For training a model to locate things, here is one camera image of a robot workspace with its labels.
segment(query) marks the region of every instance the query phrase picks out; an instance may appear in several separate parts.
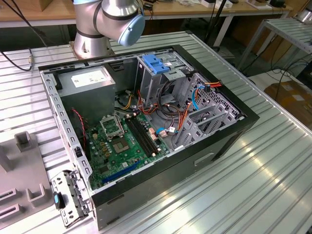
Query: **ram slot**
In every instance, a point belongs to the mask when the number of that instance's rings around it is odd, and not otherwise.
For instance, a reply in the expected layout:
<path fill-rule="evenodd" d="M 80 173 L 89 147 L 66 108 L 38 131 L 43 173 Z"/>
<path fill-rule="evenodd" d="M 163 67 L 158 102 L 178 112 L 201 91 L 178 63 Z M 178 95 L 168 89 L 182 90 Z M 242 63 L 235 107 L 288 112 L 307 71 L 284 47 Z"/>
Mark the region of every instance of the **ram slot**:
<path fill-rule="evenodd" d="M 139 145 L 142 147 L 147 157 L 151 157 L 153 153 L 158 153 L 156 146 L 146 134 L 142 125 L 136 119 L 129 118 L 126 119 L 125 122 L 136 140 L 138 141 Z"/>

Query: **green circuit board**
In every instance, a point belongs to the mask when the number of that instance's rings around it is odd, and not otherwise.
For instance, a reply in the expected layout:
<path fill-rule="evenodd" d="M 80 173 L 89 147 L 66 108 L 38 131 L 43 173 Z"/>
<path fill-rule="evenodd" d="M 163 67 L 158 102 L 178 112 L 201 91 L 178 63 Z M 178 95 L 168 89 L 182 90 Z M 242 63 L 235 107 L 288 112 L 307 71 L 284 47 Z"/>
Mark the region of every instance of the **green circuit board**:
<path fill-rule="evenodd" d="M 139 114 L 136 119 L 144 129 L 151 128 L 150 123 L 143 114 Z M 158 144 L 154 141 L 153 144 L 155 144 L 160 151 L 156 156 L 147 157 L 137 139 L 128 128 L 125 119 L 120 119 L 120 124 L 124 130 L 124 134 L 122 137 L 117 136 L 113 139 L 108 139 L 106 137 L 100 123 L 95 128 L 86 131 L 90 139 L 91 159 L 89 163 L 93 173 L 89 180 L 93 190 L 102 187 L 104 185 L 102 180 L 105 178 L 117 176 L 118 173 L 122 173 L 120 176 L 124 176 L 130 171 L 138 169 L 169 153 L 168 147 L 162 139 L 159 138 L 157 140 Z M 115 130 L 116 124 L 114 121 L 108 121 L 106 122 L 105 128 Z"/>

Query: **cable connector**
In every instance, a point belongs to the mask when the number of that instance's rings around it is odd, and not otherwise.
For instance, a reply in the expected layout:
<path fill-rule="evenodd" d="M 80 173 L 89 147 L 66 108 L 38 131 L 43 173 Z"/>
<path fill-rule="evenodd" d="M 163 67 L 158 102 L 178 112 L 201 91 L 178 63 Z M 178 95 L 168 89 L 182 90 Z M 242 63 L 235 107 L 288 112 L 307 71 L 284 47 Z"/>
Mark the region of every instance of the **cable connector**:
<path fill-rule="evenodd" d="M 30 66 L 33 66 L 34 63 L 35 63 L 35 60 L 34 60 L 34 56 L 33 55 L 30 55 L 28 57 L 28 63 L 30 64 Z"/>

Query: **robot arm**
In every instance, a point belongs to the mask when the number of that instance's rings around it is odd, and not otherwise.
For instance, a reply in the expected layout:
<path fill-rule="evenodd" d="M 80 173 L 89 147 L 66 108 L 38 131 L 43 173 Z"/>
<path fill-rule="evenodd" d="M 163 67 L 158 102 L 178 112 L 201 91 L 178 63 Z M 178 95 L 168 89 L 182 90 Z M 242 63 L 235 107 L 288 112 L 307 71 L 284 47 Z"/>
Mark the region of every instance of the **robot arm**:
<path fill-rule="evenodd" d="M 130 46 L 142 35 L 145 21 L 136 0 L 74 0 L 74 6 L 74 50 L 83 59 L 111 54 L 109 39 Z"/>

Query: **blue latch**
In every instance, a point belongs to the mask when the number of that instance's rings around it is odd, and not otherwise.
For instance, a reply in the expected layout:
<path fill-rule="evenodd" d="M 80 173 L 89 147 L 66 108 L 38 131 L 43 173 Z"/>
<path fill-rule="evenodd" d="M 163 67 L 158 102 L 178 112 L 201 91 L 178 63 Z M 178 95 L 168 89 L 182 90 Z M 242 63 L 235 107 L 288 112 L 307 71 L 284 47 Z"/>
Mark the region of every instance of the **blue latch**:
<path fill-rule="evenodd" d="M 155 55 L 143 55 L 144 62 L 153 70 L 155 74 L 169 72 L 170 68 L 166 67 Z"/>

